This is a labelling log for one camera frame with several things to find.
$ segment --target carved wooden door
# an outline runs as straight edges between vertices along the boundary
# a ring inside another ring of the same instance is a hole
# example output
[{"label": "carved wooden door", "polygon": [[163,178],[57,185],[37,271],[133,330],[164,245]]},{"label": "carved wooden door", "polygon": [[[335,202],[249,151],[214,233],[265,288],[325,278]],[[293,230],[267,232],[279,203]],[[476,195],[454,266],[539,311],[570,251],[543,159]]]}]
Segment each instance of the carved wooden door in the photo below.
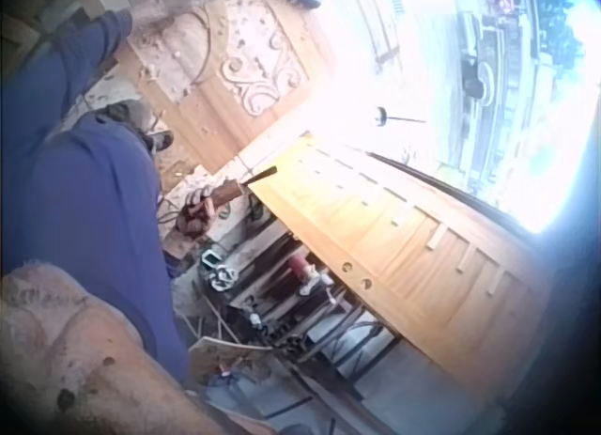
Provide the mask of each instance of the carved wooden door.
[{"label": "carved wooden door", "polygon": [[532,249],[449,195],[311,137],[259,198],[395,331],[479,396],[521,379],[548,281]]},{"label": "carved wooden door", "polygon": [[[128,0],[82,0],[94,16]],[[286,0],[208,0],[117,59],[188,150],[217,172],[329,75],[311,11]]]}]

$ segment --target beige fabric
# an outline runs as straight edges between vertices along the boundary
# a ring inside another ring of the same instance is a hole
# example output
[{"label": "beige fabric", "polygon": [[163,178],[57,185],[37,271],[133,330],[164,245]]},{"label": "beige fabric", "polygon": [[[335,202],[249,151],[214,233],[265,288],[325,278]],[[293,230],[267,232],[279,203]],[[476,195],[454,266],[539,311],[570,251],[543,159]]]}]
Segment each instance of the beige fabric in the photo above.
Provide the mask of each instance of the beige fabric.
[{"label": "beige fabric", "polygon": [[0,312],[0,383],[28,420],[79,433],[225,434],[120,312],[56,267],[4,277]]}]

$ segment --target hand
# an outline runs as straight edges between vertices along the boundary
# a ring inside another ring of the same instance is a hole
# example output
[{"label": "hand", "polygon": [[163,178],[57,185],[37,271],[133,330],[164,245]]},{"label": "hand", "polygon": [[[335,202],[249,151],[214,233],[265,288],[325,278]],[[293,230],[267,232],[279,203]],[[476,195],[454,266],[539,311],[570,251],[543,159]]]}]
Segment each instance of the hand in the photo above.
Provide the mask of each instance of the hand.
[{"label": "hand", "polygon": [[182,234],[197,239],[208,233],[218,216],[210,198],[212,192],[213,188],[206,186],[186,196],[184,208],[176,219],[176,227]]},{"label": "hand", "polygon": [[177,16],[202,7],[205,2],[206,0],[147,0],[138,3],[131,8],[133,30],[145,29],[156,23],[165,26]]}]

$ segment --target blue sleeve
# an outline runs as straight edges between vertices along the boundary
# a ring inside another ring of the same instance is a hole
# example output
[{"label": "blue sleeve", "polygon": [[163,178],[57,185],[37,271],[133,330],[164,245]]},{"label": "blue sleeve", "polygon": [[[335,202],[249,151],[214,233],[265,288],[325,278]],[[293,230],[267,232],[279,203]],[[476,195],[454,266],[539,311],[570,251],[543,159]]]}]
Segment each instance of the blue sleeve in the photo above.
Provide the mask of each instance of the blue sleeve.
[{"label": "blue sleeve", "polygon": [[26,64],[2,88],[2,158],[26,159],[74,104],[94,69],[131,32],[127,10],[106,12],[60,38],[44,56]]}]

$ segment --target gloved hand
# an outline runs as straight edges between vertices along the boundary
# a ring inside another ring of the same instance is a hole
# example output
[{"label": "gloved hand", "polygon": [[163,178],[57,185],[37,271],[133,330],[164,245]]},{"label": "gloved hand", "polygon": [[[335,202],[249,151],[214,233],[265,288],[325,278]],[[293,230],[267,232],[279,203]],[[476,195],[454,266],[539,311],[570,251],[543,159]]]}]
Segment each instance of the gloved hand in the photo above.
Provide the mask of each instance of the gloved hand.
[{"label": "gloved hand", "polygon": [[201,238],[207,234],[218,216],[213,206],[211,186],[197,189],[186,196],[184,208],[176,219],[176,227],[180,233],[193,238]]},{"label": "gloved hand", "polygon": [[178,16],[202,7],[206,0],[147,0],[130,9],[133,30],[143,30],[153,24],[165,27]]}]

